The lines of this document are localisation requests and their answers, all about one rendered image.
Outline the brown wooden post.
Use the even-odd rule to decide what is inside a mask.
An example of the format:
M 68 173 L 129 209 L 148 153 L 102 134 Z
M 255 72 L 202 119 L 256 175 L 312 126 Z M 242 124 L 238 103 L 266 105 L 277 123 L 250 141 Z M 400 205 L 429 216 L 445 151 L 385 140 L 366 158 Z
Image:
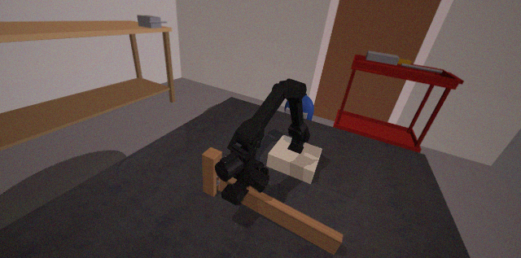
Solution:
M 212 197 L 217 194 L 217 190 L 220 190 L 220 185 L 217 185 L 217 181 L 221 179 L 217 177 L 215 171 L 215 165 L 220 159 L 222 159 L 222 151 L 212 147 L 202 154 L 203 191 Z

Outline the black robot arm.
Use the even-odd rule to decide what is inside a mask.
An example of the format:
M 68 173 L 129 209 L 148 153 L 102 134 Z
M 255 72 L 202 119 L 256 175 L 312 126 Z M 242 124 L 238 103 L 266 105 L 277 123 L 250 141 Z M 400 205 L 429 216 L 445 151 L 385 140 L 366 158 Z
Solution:
M 222 181 L 229 181 L 244 168 L 254 166 L 256 150 L 261 147 L 261 140 L 265 136 L 265 127 L 285 98 L 289 102 L 292 122 L 288 128 L 292 140 L 287 149 L 301 154 L 304 149 L 303 144 L 310 138 L 309 128 L 304 123 L 302 107 L 302 98 L 306 95 L 306 91 L 305 83 L 290 78 L 273 86 L 255 115 L 236 129 L 227 147 L 230 154 L 216 163 L 215 171 Z M 235 145 L 236 142 L 242 146 Z M 254 168 L 254 171 L 248 175 L 245 186 L 251 185 L 258 192 L 262 192 L 269 183 L 268 174 L 267 168 L 258 170 Z

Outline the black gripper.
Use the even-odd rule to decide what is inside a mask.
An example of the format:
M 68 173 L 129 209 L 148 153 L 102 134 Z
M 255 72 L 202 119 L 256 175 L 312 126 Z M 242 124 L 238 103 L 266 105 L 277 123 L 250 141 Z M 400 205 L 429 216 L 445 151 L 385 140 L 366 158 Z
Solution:
M 255 167 L 256 166 L 256 167 Z M 235 183 L 232 185 L 229 184 L 226 188 L 221 192 L 221 198 L 232 203 L 237 206 L 243 200 L 243 197 L 248 193 L 247 187 L 245 186 L 245 182 L 248 178 L 248 175 L 255 169 L 262 169 L 264 164 L 259 160 L 255 160 L 255 164 L 251 168 L 244 168 L 241 172 L 237 173 L 234 178 L 237 179 Z

